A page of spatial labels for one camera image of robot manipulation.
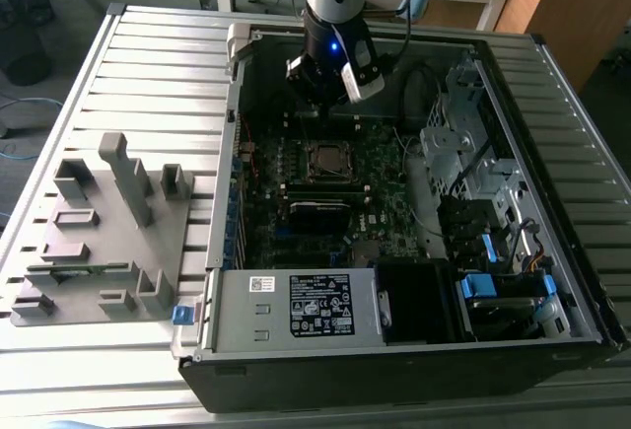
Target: barcode sticker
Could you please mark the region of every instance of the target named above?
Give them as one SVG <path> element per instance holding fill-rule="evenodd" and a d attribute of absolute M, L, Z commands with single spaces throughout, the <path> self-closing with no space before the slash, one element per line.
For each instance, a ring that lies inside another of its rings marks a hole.
<path fill-rule="evenodd" d="M 275 284 L 274 276 L 251 276 L 249 278 L 249 292 L 273 293 Z"/>

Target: blue latch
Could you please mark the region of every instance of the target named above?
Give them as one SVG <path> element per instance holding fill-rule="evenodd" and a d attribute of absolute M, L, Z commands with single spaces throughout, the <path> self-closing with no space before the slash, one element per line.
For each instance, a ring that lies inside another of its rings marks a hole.
<path fill-rule="evenodd" d="M 497 297 L 493 277 L 488 273 L 467 274 L 460 280 L 460 286 L 464 299 Z"/>
<path fill-rule="evenodd" d="M 493 248 L 493 242 L 491 242 L 491 236 L 489 234 L 482 234 L 482 242 L 486 247 L 486 254 L 489 255 L 489 261 L 492 263 L 497 262 L 497 254 Z"/>
<path fill-rule="evenodd" d="M 174 325 L 194 325 L 194 308 L 191 308 L 190 306 L 175 306 L 174 313 L 171 316 L 171 322 Z"/>
<path fill-rule="evenodd" d="M 556 294 L 556 283 L 554 282 L 554 278 L 552 276 L 546 274 L 543 277 L 543 284 L 545 284 L 545 290 L 548 292 L 548 296 Z"/>

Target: blue cable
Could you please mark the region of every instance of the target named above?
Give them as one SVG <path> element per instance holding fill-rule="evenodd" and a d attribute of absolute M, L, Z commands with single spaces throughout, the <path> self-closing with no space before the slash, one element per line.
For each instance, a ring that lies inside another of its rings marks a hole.
<path fill-rule="evenodd" d="M 6 158 L 7 160 L 18 160 L 18 161 L 26 161 L 26 160 L 34 160 L 38 158 L 39 155 L 31 155 L 31 156 L 13 156 L 7 155 L 6 153 L 0 153 L 0 158 Z"/>

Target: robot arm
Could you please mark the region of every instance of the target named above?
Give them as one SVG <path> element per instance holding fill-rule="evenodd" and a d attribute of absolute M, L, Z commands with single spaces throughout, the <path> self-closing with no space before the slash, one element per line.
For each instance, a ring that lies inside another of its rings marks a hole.
<path fill-rule="evenodd" d="M 371 1 L 378 5 L 392 2 Z M 287 64 L 289 84 L 323 113 L 335 104 L 347 100 L 358 103 L 373 96 L 384 88 L 384 76 L 394 68 L 409 42 L 410 6 L 414 5 L 413 12 L 418 13 L 427 1 L 403 0 L 398 9 L 386 11 L 393 16 L 405 14 L 408 36 L 397 55 L 378 56 L 363 19 L 365 0 L 307 0 L 305 46 L 300 57 Z"/>
<path fill-rule="evenodd" d="M 384 63 L 362 17 L 364 2 L 307 0 L 305 47 L 287 71 L 307 102 L 320 108 L 346 99 L 358 103 L 384 88 Z"/>

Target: aluminum extrusion table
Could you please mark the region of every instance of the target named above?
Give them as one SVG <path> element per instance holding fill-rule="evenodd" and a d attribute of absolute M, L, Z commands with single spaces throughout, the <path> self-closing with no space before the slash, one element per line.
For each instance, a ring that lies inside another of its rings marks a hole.
<path fill-rule="evenodd" d="M 230 82 L 225 73 L 226 38 L 235 21 L 296 24 L 284 17 L 110 8 L 0 241 L 0 426 L 73 420 L 107 427 L 330 427 L 395 419 L 488 418 L 631 401 L 631 354 L 626 353 L 600 368 L 563 374 L 526 393 L 501 398 L 217 415 L 204 410 L 179 375 L 170 349 L 170 322 L 11 326 L 13 298 L 25 266 L 36 257 L 45 228 L 41 221 L 55 201 L 53 171 L 62 158 L 82 158 L 89 166 L 99 166 L 98 139 L 108 130 L 124 131 L 129 150 L 148 171 L 180 163 L 195 173 L 177 293 L 181 297 L 201 292 Z M 545 45 L 529 36 L 419 33 L 480 37 L 489 43 L 615 310 L 631 327 L 631 188 Z"/>

